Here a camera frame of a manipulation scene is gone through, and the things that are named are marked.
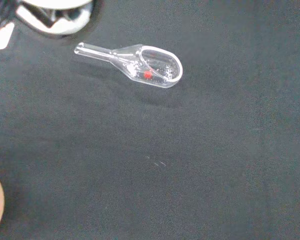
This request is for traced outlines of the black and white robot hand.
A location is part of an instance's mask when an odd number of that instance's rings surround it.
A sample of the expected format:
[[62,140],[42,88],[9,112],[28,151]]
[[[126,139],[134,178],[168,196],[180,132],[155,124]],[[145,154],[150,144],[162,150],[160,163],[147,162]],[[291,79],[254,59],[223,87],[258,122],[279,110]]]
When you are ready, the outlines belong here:
[[81,34],[99,14],[97,0],[0,0],[0,51],[15,26],[43,39],[67,40]]

